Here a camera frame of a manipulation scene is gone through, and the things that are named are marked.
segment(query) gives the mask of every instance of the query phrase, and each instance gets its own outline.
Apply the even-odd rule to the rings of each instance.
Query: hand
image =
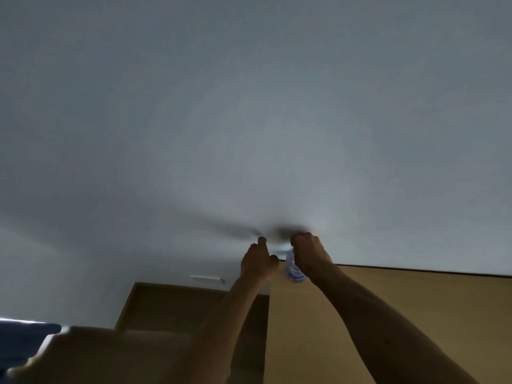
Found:
[[[290,243],[295,251],[295,263],[313,282],[322,273],[325,264],[332,264],[331,257],[325,252],[317,236],[309,232],[294,234]]]
[[[267,239],[258,238],[257,244],[252,244],[242,259],[241,277],[252,278],[258,284],[263,284],[278,268],[279,259],[269,255]]]

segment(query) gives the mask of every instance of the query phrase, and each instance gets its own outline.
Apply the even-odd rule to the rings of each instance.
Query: skin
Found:
[[[318,237],[296,234],[290,242],[296,264],[340,314],[376,383],[477,382],[405,317],[345,275]],[[269,255],[266,239],[260,237],[242,260],[240,278],[161,384],[225,384],[249,308],[277,268],[278,258]]]

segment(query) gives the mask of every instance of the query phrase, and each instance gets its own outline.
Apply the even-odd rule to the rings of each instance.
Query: person's left hand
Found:
[[[252,278],[263,284],[277,270],[278,265],[278,257],[268,253],[267,239],[259,237],[258,243],[252,244],[242,259],[241,277]]]

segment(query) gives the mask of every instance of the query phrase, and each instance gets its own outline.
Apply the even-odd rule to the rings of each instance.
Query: cabinet door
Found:
[[[512,279],[341,267],[432,338],[480,382],[512,377]],[[284,263],[270,286],[265,384],[374,383],[322,292]]]

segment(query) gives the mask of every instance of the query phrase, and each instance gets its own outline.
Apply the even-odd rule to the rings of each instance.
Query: blue cloth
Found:
[[[8,382],[9,368],[25,365],[33,357],[46,336],[61,332],[55,323],[23,323],[0,320],[0,383]]]

